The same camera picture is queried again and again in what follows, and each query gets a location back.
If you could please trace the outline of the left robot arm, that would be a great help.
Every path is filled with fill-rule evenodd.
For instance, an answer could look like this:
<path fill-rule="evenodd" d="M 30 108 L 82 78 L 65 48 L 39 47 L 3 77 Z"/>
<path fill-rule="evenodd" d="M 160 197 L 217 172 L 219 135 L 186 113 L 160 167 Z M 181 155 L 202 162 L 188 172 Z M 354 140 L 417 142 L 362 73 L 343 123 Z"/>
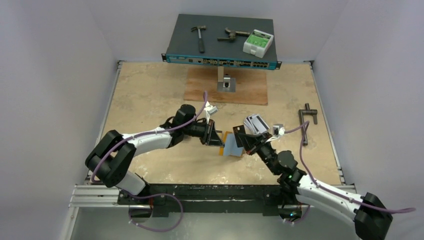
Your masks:
<path fill-rule="evenodd" d="M 169 149 L 185 137 L 199 138 L 202 145 L 223 147 L 211 115 L 218 112 L 216 106 L 206 103 L 202 109 L 206 116 L 199 118 L 194 106 L 183 104 L 174 116 L 150 131 L 121 134 L 108 131 L 85 160 L 85 166 L 92 171 L 106 187 L 117 187 L 127 193 L 138 205 L 149 199 L 149 184 L 129 170 L 134 157 L 159 149 Z"/>

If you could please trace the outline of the orange leather card holder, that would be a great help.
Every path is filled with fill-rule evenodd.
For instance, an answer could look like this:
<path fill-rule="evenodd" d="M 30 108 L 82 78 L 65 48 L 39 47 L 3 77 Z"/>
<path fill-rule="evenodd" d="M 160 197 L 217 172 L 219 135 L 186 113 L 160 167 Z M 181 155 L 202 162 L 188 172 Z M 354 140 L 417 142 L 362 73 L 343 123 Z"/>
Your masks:
<path fill-rule="evenodd" d="M 224 146 L 219 148 L 220 156 L 242 157 L 244 153 L 243 147 L 238 147 L 236 138 L 233 132 L 226 131 L 222 134 Z"/>

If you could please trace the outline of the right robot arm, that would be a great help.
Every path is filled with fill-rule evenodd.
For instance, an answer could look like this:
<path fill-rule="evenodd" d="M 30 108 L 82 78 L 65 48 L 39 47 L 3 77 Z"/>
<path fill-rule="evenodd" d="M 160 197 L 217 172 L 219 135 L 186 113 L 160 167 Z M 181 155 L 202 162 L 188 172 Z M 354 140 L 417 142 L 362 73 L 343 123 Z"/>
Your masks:
<path fill-rule="evenodd" d="M 272 135 L 246 133 L 244 126 L 233 127 L 234 137 L 248 155 L 257 154 L 270 172 L 278 176 L 280 196 L 288 204 L 296 200 L 318 208 L 353 226 L 362 240 L 383 240 L 393 216 L 381 200 L 368 192 L 365 195 L 343 191 L 326 184 L 307 170 L 298 168 L 290 150 L 276 152 L 271 145 Z"/>

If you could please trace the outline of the white credit card stack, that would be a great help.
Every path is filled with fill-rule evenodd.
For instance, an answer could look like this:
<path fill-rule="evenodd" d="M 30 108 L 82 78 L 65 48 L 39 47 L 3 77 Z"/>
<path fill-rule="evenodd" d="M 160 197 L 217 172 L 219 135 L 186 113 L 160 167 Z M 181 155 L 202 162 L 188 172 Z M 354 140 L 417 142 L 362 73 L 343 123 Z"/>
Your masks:
<path fill-rule="evenodd" d="M 270 127 L 259 114 L 252 114 L 243 120 L 243 124 L 253 135 L 260 135 L 267 132 Z"/>

